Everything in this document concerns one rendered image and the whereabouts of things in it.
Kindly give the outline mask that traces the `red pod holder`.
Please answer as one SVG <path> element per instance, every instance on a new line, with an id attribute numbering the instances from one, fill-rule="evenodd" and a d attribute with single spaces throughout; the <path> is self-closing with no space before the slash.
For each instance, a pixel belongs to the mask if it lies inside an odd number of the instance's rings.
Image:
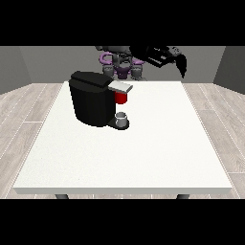
<path id="1" fill-rule="evenodd" d="M 115 93 L 115 103 L 124 104 L 127 102 L 127 95 L 123 93 Z"/>

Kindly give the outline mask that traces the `small grey cup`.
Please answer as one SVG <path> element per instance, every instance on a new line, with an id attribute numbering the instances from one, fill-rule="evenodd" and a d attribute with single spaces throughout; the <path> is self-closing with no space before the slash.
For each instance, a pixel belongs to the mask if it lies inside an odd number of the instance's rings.
<path id="1" fill-rule="evenodd" d="M 118 127 L 124 127 L 127 124 L 127 116 L 124 112 L 118 112 L 115 115 L 115 119 L 116 119 L 116 126 Z"/>

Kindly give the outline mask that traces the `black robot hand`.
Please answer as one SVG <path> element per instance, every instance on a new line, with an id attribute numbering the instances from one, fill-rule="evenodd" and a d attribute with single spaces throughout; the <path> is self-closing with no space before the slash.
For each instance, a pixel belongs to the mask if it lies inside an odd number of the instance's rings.
<path id="1" fill-rule="evenodd" d="M 187 72 L 187 58 L 186 58 L 186 56 L 183 55 L 182 52 L 177 47 L 170 47 L 169 51 L 172 54 L 172 58 L 176 64 L 182 78 L 184 78 L 185 74 Z"/>

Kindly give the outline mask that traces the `black coffee machine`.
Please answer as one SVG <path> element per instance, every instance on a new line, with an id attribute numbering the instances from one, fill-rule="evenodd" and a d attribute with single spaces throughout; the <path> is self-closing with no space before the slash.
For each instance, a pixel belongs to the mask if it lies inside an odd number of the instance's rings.
<path id="1" fill-rule="evenodd" d="M 110 126 L 118 130 L 129 127 L 116 126 L 115 93 L 108 89 L 114 79 L 100 73 L 76 71 L 71 75 L 69 87 L 76 117 L 90 126 Z"/>

